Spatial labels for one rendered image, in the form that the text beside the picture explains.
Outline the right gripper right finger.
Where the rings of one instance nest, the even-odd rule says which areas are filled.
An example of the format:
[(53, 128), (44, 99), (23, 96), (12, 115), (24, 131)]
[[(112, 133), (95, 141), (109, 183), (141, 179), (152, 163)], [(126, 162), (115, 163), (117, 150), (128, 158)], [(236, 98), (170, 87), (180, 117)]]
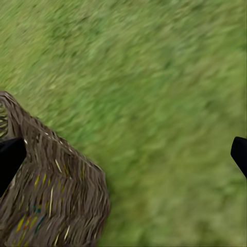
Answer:
[(242, 170), (244, 175), (247, 178), (247, 139), (242, 137), (235, 137), (232, 149), (231, 156)]

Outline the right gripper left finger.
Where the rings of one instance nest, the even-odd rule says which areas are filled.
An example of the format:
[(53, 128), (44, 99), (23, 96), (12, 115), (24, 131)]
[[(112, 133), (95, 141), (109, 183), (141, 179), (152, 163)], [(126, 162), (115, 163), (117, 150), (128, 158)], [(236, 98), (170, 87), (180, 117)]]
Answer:
[(26, 159), (27, 151), (22, 137), (0, 143), (0, 198)]

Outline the wicker basket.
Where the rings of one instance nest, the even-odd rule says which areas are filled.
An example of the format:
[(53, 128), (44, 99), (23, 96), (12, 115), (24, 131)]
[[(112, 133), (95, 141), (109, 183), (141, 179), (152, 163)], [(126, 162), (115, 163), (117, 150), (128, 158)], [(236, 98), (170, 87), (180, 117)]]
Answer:
[(0, 247), (93, 247), (110, 214), (105, 172), (0, 89), (0, 143), (27, 156), (0, 198)]

